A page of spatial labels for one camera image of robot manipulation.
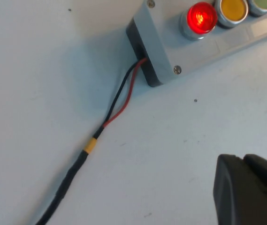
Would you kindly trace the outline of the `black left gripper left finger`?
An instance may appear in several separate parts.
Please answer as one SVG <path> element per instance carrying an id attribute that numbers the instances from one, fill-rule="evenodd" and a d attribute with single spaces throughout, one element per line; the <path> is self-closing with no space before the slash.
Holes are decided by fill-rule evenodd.
<path id="1" fill-rule="evenodd" d="M 267 225 L 267 186 L 234 155 L 218 156 L 214 203 L 220 225 Z"/>

